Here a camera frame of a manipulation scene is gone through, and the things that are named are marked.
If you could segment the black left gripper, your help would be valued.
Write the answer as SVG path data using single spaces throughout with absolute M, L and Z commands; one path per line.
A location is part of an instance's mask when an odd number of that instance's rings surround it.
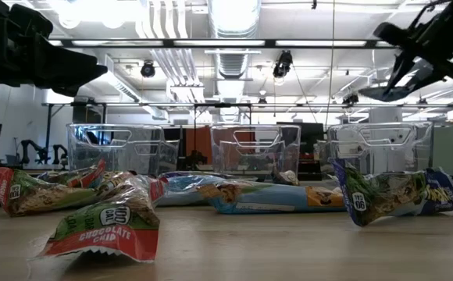
M 52 31 L 52 22 L 38 11 L 0 1 L 0 84 L 34 84 L 74 98 L 82 86 L 108 72 L 92 55 L 50 44 Z

